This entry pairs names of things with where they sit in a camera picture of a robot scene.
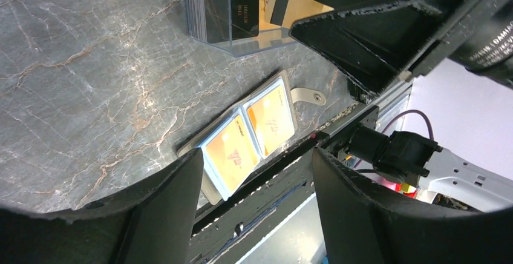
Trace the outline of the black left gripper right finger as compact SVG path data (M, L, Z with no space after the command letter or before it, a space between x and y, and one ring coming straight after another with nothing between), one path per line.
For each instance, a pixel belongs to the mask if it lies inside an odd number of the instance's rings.
M512 209L472 213L392 191L322 148L313 181L330 263L511 263Z

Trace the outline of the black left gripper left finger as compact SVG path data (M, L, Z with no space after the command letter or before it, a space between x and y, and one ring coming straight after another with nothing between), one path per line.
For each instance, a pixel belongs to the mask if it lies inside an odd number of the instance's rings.
M79 210L1 210L2 263L184 263L203 174L188 151L159 172Z

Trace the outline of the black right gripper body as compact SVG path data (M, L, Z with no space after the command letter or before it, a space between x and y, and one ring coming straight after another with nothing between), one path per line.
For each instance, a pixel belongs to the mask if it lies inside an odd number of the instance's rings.
M438 45L408 70L426 76L445 58L466 71L512 88L512 0L465 0L444 25Z

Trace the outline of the beige leather card holder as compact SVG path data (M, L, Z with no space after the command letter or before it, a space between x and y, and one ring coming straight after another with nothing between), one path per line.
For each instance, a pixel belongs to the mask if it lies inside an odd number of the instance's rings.
M279 70L178 150L180 156L202 150L201 191L210 204L233 196L260 162L296 133L298 101L323 106L326 97L319 90L291 88L287 71Z

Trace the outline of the clear acrylic card tray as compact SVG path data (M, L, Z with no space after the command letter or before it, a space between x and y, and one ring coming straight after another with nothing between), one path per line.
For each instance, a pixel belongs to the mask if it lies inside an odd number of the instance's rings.
M314 0L186 0L191 38L234 57L295 43L293 22L328 12Z

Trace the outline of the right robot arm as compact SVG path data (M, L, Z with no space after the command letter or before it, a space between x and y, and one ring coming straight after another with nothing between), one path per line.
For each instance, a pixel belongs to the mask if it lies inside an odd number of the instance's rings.
M377 97L396 79L426 76L450 59L512 87L512 0L314 0L330 11L295 21L290 36ZM357 127L348 153L391 182L407 183L480 211L509 208L512 181L456 156L433 134L390 136Z

